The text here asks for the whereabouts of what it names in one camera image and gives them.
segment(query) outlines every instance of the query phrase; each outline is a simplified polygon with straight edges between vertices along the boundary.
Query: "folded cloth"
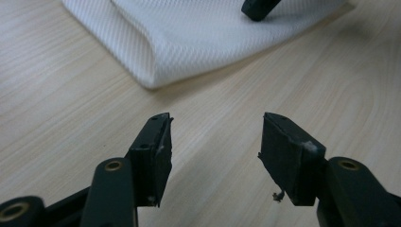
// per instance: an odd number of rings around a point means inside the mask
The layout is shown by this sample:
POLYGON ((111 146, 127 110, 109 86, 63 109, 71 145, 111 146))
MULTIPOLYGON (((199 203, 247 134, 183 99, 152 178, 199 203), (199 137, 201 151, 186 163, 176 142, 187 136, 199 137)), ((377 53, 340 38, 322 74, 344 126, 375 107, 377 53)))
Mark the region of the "folded cloth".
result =
POLYGON ((303 31, 344 0, 283 0, 262 22, 244 0, 63 0, 145 87, 244 59, 303 31))

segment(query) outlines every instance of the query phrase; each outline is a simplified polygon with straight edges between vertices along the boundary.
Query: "white cloth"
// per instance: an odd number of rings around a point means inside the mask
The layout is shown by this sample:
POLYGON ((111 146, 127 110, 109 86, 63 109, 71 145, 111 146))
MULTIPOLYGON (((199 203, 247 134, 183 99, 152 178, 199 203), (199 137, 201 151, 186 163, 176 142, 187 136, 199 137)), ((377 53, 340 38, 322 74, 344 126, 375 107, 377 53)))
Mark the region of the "white cloth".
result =
POLYGON ((63 0, 132 73, 157 88, 239 61, 301 32, 344 0, 282 0, 262 22, 244 0, 63 0))

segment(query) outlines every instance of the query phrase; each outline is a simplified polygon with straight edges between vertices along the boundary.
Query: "wooden tabletop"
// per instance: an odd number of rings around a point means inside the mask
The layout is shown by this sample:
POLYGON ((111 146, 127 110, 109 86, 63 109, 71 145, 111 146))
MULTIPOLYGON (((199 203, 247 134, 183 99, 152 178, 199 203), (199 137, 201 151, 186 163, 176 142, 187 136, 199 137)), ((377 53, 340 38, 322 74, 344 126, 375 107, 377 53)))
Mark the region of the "wooden tabletop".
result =
POLYGON ((46 205, 170 112, 173 169, 140 226, 319 226, 257 159, 264 112, 365 164, 401 195, 401 1, 351 0, 284 44, 158 90, 141 87, 60 1, 0 1, 0 203, 46 205))

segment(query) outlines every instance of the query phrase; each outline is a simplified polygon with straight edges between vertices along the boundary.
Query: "wooden table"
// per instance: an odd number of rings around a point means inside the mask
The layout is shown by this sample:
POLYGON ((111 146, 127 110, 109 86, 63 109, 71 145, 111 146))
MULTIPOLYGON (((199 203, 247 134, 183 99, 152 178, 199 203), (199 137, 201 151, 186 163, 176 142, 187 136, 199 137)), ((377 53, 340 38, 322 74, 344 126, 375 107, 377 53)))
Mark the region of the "wooden table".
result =
POLYGON ((401 195, 401 2, 349 6, 270 50, 150 91, 60 1, 1 1, 0 202, 49 205, 79 191, 163 112, 175 118, 173 169, 140 226, 319 226, 316 206, 272 201, 278 187, 256 157, 264 112, 401 195))

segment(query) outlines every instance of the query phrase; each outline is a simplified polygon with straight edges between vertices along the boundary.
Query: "white towel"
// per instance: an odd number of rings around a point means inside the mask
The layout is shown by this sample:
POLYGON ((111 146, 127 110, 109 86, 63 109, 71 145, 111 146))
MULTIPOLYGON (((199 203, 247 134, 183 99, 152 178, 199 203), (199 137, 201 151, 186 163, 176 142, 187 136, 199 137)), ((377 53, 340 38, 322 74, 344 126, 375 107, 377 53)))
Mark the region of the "white towel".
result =
POLYGON ((262 22, 243 0, 63 0, 147 88, 239 61, 314 25, 344 0, 282 0, 262 22))

